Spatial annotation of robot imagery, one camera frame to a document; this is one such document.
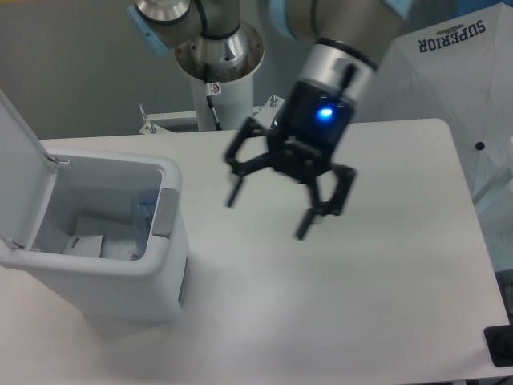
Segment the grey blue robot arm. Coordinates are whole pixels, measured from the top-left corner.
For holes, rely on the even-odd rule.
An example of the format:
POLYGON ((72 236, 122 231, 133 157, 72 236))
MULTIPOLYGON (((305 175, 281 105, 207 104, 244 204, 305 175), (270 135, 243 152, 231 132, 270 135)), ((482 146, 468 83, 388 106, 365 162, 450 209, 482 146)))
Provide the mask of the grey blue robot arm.
MULTIPOLYGON (((340 215, 357 176, 333 154, 411 1, 271 1, 269 16, 282 34, 313 43, 293 89, 269 126, 246 118, 224 159, 235 188, 263 168, 289 176, 309 191, 310 206, 296 237, 316 217, 340 215)), ((187 57, 186 71, 205 86, 249 72, 249 33, 238 1, 134 1, 127 10, 148 46, 187 57)))

